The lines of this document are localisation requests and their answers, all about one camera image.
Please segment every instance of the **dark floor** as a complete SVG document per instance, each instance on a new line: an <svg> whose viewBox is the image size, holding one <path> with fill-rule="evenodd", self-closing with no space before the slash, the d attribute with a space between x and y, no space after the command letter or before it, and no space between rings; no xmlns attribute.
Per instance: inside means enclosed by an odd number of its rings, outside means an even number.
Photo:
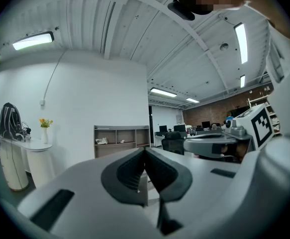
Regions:
<svg viewBox="0 0 290 239"><path fill-rule="evenodd" d="M35 189L34 182L32 180L32 177L28 176L29 180L29 186L22 190L22 191L12 191L7 185L7 182L5 180L3 170L1 167L1 162L0 162L0 198L6 200L13 206L17 206L20 201L27 195L29 194L32 190Z"/></svg>

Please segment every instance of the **white wall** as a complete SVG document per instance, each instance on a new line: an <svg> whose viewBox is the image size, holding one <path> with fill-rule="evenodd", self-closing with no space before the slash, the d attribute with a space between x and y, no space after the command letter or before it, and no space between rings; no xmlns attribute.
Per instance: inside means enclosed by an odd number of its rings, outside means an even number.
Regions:
<svg viewBox="0 0 290 239"><path fill-rule="evenodd" d="M57 173L94 158L94 125L149 125L146 67L84 51L64 54L42 108L39 100L60 56L31 54L0 66L0 110L14 104L36 138L39 118L54 121L48 135Z"/></svg>
<svg viewBox="0 0 290 239"><path fill-rule="evenodd" d="M154 132L159 131L160 125L166 125L167 129L173 129L174 125L177 125L176 116L183 116L183 112L178 109L158 106L152 106L152 114Z"/></svg>

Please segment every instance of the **shelving unit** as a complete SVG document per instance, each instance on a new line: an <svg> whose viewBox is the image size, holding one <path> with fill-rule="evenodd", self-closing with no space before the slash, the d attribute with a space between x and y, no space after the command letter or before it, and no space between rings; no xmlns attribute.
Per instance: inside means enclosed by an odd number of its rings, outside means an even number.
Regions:
<svg viewBox="0 0 290 239"><path fill-rule="evenodd" d="M256 99L253 99L253 100L248 99L248 104L249 104L249 106L251 108L253 106L261 105L261 104L264 104L264 103L267 102L268 104L266 104L265 106L266 106L266 108L267 108L267 110L269 112L269 116L270 116L270 119L271 119L272 126L277 126L277 125L280 124L280 122L279 121L278 122L273 122L272 121L272 118L273 117L277 117L277 116L276 116L276 113L273 111L272 106L268 102L268 97L269 97L269 95L266 95L266 96L263 96L263 97L260 97L260 98L256 98ZM280 133L280 129L278 131L274 132L274 136L276 136L276 135L282 135Z"/></svg>
<svg viewBox="0 0 290 239"><path fill-rule="evenodd" d="M108 144L97 144L100 138L107 138ZM95 158L137 147L150 147L149 126L94 126Z"/></svg>

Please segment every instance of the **white counter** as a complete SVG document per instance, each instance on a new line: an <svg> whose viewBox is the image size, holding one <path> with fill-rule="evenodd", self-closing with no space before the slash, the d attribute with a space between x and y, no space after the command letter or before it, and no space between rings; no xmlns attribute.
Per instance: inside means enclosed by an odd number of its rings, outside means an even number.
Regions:
<svg viewBox="0 0 290 239"><path fill-rule="evenodd" d="M32 138L21 142L1 138L0 159L5 179L10 189L20 191L27 187L28 179L25 173L21 149L25 149L30 172L36 187L40 187L55 177L51 155L48 151L51 143L42 143L40 139Z"/></svg>

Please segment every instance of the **brick wall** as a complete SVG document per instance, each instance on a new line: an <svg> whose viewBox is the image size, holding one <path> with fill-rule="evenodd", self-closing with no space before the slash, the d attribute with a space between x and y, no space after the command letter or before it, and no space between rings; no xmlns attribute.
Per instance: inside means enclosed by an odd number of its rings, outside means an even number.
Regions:
<svg viewBox="0 0 290 239"><path fill-rule="evenodd" d="M264 95L269 92L264 91L264 87L269 86L270 91L273 90L272 84L267 84L252 90L250 94L249 91L243 92L231 98L227 98L218 102L214 102L201 107L192 108L183 111L184 121L187 125L197 126L201 125L202 121L210 121L211 123L223 123L227 117L227 112L236 109L237 106L244 107L248 106L247 100L256 99L261 97L260 92Z"/></svg>

